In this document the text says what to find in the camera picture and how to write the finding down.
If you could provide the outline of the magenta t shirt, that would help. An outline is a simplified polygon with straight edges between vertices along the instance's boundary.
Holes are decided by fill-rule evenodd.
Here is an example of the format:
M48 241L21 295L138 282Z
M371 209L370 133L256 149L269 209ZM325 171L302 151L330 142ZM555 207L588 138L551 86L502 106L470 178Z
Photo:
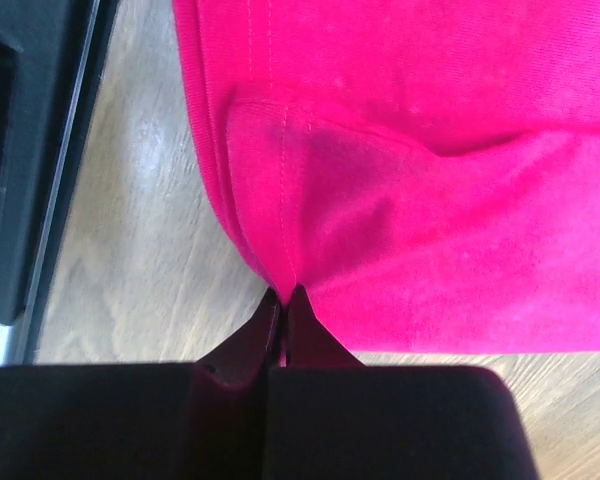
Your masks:
M211 206L359 351L600 351L600 1L177 1Z

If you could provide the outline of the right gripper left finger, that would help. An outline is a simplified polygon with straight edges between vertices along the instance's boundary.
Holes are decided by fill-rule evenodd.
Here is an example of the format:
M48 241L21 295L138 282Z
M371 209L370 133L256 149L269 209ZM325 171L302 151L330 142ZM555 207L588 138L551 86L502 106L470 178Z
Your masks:
M282 305L268 289L252 316L196 366L225 388L244 389L271 364L278 350Z

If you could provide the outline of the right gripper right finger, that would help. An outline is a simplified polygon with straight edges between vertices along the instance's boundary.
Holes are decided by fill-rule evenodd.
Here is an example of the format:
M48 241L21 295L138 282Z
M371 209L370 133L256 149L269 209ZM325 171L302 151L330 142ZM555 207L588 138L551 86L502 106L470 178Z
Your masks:
M360 362L318 320L303 286L297 286L284 320L285 366L291 368L362 368Z

